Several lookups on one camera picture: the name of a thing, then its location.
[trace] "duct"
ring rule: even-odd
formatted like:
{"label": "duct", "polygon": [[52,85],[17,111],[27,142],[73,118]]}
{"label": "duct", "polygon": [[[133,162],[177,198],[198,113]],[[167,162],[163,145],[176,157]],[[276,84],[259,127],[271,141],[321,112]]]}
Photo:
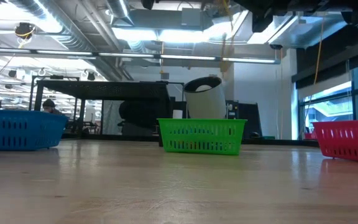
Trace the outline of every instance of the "duct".
{"label": "duct", "polygon": [[111,14],[118,19],[123,20],[129,25],[134,25],[132,20],[129,17],[129,4],[126,0],[106,0],[108,8],[111,11]]}
{"label": "duct", "polygon": [[[33,14],[40,20],[54,19],[62,26],[62,31],[59,34],[63,36],[53,37],[59,41],[68,50],[74,51],[95,51],[96,47],[85,37],[67,14],[51,0],[9,0],[9,2],[19,9]],[[116,68],[109,66],[104,59],[97,59],[93,61],[87,60],[88,63],[93,64],[108,80],[118,81],[122,80],[122,76],[118,73]]]}

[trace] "plastic basket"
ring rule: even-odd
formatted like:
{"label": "plastic basket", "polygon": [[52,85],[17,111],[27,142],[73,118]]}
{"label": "plastic basket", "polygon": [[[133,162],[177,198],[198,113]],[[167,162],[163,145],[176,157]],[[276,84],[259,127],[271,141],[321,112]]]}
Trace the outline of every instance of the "plastic basket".
{"label": "plastic basket", "polygon": [[0,150],[33,151],[59,144],[67,118],[39,111],[0,110]]}
{"label": "plastic basket", "polygon": [[358,121],[313,123],[324,156],[358,161]]}
{"label": "plastic basket", "polygon": [[166,152],[238,155],[243,119],[158,119]]}

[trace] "ceiling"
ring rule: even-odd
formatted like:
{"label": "ceiling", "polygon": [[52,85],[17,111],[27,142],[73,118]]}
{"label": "ceiling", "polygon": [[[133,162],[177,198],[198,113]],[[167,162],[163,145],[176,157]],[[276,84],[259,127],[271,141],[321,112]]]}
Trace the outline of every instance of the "ceiling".
{"label": "ceiling", "polygon": [[[40,4],[44,4],[44,8],[48,9],[47,13],[43,15],[46,19],[40,19],[39,15],[30,10],[30,7],[37,7],[34,6],[34,0],[10,0],[10,2],[12,4],[0,4],[0,47],[4,48],[19,46],[21,40],[15,35],[14,29],[20,22],[29,22],[36,24],[37,29],[34,31],[31,41],[25,44],[25,49],[121,51],[150,54],[163,52],[172,55],[225,55],[237,58],[277,59],[277,51],[273,50],[269,44],[280,44],[291,48],[305,48],[314,45],[318,41],[316,34],[324,23],[323,17],[325,18],[323,38],[346,25],[338,13],[326,15],[316,13],[306,17],[302,13],[291,12],[284,16],[275,16],[273,22],[262,33],[253,33],[252,13],[234,2],[229,5],[229,13],[232,14],[233,20],[231,25],[230,17],[226,16],[227,12],[219,10],[221,6],[212,1],[207,1],[205,5],[197,0],[190,2],[164,1],[154,4],[153,10],[149,11],[143,8],[140,0],[123,0],[122,2],[127,2],[130,9],[127,17],[135,24],[134,27],[131,27],[124,22],[125,18],[124,20],[112,20],[105,0],[37,0]],[[91,4],[95,8],[94,12],[97,15],[91,11],[87,4]],[[171,35],[170,39],[164,40],[163,45],[156,42],[153,37],[147,39],[147,32],[155,35],[156,39],[163,39],[164,32],[170,30],[170,27],[176,27],[176,29],[180,27],[187,33]],[[143,30],[144,32],[121,35],[118,30],[135,30],[136,32]],[[232,35],[233,38],[225,40],[224,33],[226,33],[226,37]],[[78,43],[82,43],[81,46],[70,47],[64,41],[65,37],[71,35],[75,36]],[[136,49],[134,44],[140,44],[140,50]],[[0,69],[9,59],[11,56],[0,55]],[[31,81],[29,78],[31,75],[39,74],[41,70],[50,74],[81,77],[81,79],[86,79],[87,71],[94,71],[97,74],[97,80],[158,80],[162,62],[165,71],[171,71],[171,78],[176,82],[188,82],[200,74],[209,75],[220,72],[219,62],[199,60],[53,59],[36,58],[29,55],[29,57],[15,57],[9,62],[7,70],[0,73],[0,95],[7,99],[13,99],[14,102],[17,102],[15,99],[20,94],[23,99],[29,97],[28,84]],[[9,70],[17,69],[20,70],[18,73],[26,75],[18,76],[15,79],[7,75]],[[12,82],[21,84],[14,83],[15,85],[7,90],[4,83]],[[73,107],[73,100],[69,96],[53,92],[46,93],[59,96],[61,104]],[[20,106],[17,107],[19,109],[25,108],[28,103],[27,100],[20,100],[20,102]]]}

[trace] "red basket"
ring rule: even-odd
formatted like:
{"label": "red basket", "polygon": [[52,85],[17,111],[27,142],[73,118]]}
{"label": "red basket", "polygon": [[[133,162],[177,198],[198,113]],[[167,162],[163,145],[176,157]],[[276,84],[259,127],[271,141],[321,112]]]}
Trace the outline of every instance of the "red basket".
{"label": "red basket", "polygon": [[358,121],[313,123],[324,156],[358,161]]}

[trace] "white cylinder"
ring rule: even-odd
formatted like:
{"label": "white cylinder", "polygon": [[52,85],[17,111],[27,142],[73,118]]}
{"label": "white cylinder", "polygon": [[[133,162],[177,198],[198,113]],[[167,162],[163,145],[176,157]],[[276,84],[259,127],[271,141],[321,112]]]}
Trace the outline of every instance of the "white cylinder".
{"label": "white cylinder", "polygon": [[173,110],[172,118],[182,119],[182,117],[183,117],[183,110]]}
{"label": "white cylinder", "polygon": [[184,91],[190,118],[224,119],[226,115],[226,101],[220,78],[198,78],[187,83]]}

